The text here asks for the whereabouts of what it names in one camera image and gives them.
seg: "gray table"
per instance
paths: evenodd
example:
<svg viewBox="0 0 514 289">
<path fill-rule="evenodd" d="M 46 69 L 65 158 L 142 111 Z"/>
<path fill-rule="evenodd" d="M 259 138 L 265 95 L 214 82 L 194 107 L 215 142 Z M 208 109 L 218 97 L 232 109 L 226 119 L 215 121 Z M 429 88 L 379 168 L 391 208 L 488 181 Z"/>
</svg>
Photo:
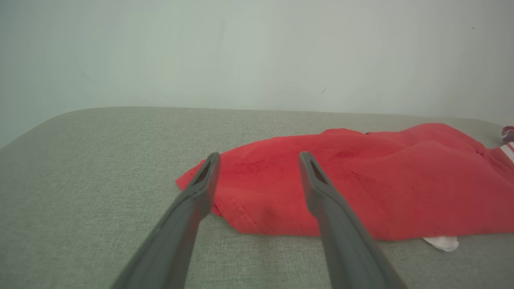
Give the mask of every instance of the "gray table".
<svg viewBox="0 0 514 289">
<path fill-rule="evenodd" d="M 209 153 L 329 128 L 449 124 L 488 147 L 496 124 L 397 115 L 115 107 L 52 118 L 0 150 L 0 288 L 108 288 Z M 513 288 L 514 234 L 380 243 L 411 288 Z M 187 288 L 329 288 L 319 238 L 237 233 L 202 221 Z"/>
</svg>

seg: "garment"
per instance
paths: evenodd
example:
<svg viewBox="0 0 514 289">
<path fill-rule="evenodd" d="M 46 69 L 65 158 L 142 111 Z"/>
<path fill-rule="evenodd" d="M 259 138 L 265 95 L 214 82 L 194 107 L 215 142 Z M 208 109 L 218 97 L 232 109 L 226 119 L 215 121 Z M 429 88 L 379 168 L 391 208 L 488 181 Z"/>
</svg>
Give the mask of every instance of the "garment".
<svg viewBox="0 0 514 289">
<path fill-rule="evenodd" d="M 375 239 L 514 231 L 512 161 L 437 123 L 366 134 L 331 129 L 232 149 L 221 156 L 212 211 L 242 233 L 318 236 L 301 151 L 317 159 Z M 180 188 L 200 165 L 177 179 Z"/>
</svg>

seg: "white wall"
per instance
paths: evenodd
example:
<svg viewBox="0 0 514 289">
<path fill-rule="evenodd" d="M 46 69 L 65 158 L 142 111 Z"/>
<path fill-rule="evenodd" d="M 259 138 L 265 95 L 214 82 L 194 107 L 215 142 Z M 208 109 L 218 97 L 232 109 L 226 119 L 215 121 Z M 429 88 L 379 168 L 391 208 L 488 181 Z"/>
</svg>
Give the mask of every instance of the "white wall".
<svg viewBox="0 0 514 289">
<path fill-rule="evenodd" d="M 513 15 L 512 0 L 2 0 L 0 148 L 99 106 L 509 124 Z"/>
</svg>

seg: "red cloth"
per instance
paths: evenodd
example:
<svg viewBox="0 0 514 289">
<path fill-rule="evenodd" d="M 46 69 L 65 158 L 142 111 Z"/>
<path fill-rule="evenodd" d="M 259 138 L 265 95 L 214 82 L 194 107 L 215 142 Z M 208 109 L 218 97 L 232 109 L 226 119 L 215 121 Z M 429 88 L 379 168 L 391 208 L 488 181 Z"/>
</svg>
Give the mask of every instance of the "red cloth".
<svg viewBox="0 0 514 289">
<path fill-rule="evenodd" d="M 514 232 L 514 165 L 444 124 L 276 137 L 222 154 L 213 212 L 241 233 L 318 236 L 298 154 L 310 152 L 381 240 Z M 201 163 L 177 179 L 184 189 Z"/>
</svg>

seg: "white stripe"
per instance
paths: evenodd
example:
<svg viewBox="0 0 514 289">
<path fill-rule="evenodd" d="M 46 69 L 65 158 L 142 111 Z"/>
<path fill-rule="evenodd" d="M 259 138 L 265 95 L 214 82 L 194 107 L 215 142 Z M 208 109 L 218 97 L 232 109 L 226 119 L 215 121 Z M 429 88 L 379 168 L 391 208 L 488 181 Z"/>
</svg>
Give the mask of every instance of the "white stripe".
<svg viewBox="0 0 514 289">
<path fill-rule="evenodd" d="M 510 145 L 514 148 L 514 142 L 511 142 Z M 509 148 L 508 145 L 503 145 L 500 147 L 500 149 L 502 149 L 502 151 L 510 158 L 510 160 L 512 160 L 512 162 L 514 162 L 514 152 Z"/>
</svg>

